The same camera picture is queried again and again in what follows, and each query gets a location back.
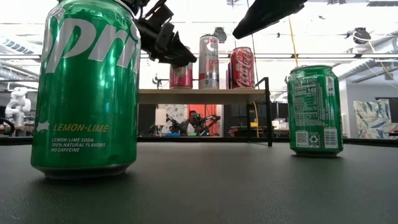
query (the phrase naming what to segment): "patterned panel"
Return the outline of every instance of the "patterned panel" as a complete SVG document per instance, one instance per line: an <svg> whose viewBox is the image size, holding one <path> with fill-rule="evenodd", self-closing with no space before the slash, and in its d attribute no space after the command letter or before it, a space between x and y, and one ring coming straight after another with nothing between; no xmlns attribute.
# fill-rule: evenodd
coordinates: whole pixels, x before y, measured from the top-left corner
<svg viewBox="0 0 398 224"><path fill-rule="evenodd" d="M167 114L179 123L188 119L188 105L159 105L159 109L165 109ZM169 127L171 125L170 121L167 122L167 125L162 129L162 133L170 133Z"/></svg>
<svg viewBox="0 0 398 224"><path fill-rule="evenodd" d="M391 123L389 100L354 101L354 108L359 138L398 139L389 136L389 133L398 130L398 124Z"/></svg>

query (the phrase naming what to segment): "person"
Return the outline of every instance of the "person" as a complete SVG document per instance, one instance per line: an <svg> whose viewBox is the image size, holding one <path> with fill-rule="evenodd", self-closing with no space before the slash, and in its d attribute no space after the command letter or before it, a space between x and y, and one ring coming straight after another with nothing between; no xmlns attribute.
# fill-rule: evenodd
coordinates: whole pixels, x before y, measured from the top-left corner
<svg viewBox="0 0 398 224"><path fill-rule="evenodd" d="M199 134L203 131L203 128L200 125L198 125L198 118L197 118L198 113L194 110L189 111L189 117L186 121L181 122L181 129L180 132L181 134L191 134L191 133L196 133Z"/></svg>

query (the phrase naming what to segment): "recycling symbol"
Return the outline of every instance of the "recycling symbol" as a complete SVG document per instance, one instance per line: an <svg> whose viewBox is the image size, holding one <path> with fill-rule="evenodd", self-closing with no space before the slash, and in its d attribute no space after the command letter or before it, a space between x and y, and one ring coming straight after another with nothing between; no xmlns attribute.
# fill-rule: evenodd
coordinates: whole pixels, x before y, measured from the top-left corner
<svg viewBox="0 0 398 224"><path fill-rule="evenodd" d="M318 137L316 137L316 136L311 136L311 137L310 137L310 142L311 142L311 143L317 143L317 142L318 142Z"/></svg>

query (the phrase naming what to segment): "dark gray table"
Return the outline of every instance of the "dark gray table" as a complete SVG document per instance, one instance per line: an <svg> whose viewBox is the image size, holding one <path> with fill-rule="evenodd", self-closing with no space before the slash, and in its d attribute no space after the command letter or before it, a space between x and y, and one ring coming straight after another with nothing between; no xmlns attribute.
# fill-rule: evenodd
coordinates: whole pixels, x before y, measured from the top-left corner
<svg viewBox="0 0 398 224"><path fill-rule="evenodd" d="M144 143L126 175L54 182L0 147L0 223L398 223L398 149Z"/></svg>

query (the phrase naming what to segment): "green soda can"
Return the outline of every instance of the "green soda can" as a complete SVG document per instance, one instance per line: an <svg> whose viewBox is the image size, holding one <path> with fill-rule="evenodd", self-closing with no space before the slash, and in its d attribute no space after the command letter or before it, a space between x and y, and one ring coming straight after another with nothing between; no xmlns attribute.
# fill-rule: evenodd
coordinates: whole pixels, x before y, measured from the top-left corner
<svg viewBox="0 0 398 224"><path fill-rule="evenodd" d="M331 67L298 67L287 83L290 148L298 155L336 156L343 150L340 91Z"/></svg>
<svg viewBox="0 0 398 224"><path fill-rule="evenodd" d="M49 179L118 175L136 160L141 40L118 0L47 17L31 164Z"/></svg>

